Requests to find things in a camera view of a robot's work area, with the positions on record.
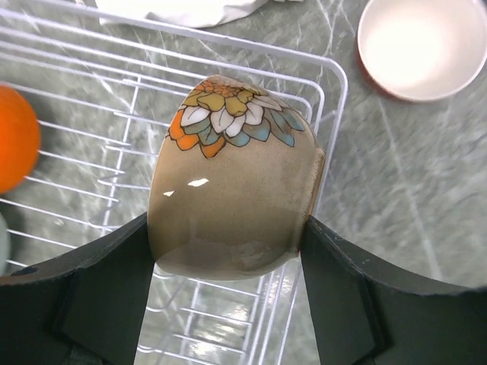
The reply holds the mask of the orange ceramic bowl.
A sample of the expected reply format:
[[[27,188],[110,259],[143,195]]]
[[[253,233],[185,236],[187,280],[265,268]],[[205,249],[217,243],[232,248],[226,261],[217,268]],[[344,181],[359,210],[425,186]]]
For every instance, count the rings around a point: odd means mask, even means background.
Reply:
[[[1,193],[17,187],[36,166],[40,124],[31,105],[14,88],[1,86]]]

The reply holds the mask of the red ceramic bowl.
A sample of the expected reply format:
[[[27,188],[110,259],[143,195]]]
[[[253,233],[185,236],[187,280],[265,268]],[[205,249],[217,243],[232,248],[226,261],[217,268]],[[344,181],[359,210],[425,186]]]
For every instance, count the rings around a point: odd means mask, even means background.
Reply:
[[[484,1],[369,1],[358,57],[384,92],[410,102],[450,97],[486,63]]]

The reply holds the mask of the tan floral bowl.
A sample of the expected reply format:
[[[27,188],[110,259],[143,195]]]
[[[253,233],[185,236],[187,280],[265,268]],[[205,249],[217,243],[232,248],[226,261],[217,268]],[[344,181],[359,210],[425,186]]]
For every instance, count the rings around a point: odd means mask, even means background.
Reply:
[[[326,155],[300,112],[224,75],[198,83],[164,137],[148,207],[158,267],[216,281],[259,277],[299,253]]]

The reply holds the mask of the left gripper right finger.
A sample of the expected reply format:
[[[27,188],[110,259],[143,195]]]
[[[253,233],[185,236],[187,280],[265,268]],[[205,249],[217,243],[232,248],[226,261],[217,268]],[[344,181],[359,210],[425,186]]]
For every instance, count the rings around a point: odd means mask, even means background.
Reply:
[[[393,265],[307,221],[301,263],[323,364],[484,364],[486,289]]]

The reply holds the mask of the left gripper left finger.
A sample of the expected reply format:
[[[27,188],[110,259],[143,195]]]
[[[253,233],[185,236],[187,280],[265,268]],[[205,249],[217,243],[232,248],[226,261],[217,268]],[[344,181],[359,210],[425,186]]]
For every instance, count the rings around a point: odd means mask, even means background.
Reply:
[[[154,260],[145,214],[1,278],[3,364],[132,364]]]

